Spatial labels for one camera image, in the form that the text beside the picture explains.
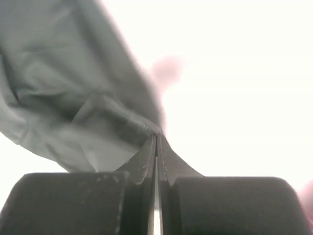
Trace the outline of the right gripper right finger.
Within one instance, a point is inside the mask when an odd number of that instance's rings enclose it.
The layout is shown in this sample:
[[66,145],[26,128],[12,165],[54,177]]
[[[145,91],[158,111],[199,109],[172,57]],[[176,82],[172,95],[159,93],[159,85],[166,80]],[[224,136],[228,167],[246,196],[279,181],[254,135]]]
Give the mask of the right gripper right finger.
[[156,141],[164,235],[310,235],[293,188],[277,177],[205,177]]

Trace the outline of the dark grey t-shirt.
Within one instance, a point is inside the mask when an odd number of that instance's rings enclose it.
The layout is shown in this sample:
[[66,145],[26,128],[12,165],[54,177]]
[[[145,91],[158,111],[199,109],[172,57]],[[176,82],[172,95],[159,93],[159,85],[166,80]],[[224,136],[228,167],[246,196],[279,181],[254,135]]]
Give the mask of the dark grey t-shirt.
[[161,132],[99,1],[1,1],[0,131],[70,172],[116,170]]

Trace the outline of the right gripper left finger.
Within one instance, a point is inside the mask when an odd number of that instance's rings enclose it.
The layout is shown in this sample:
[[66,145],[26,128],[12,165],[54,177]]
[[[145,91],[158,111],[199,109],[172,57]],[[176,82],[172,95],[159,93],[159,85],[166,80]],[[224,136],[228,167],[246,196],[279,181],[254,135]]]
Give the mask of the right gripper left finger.
[[24,175],[1,210],[1,234],[153,234],[156,143],[149,136],[113,172]]

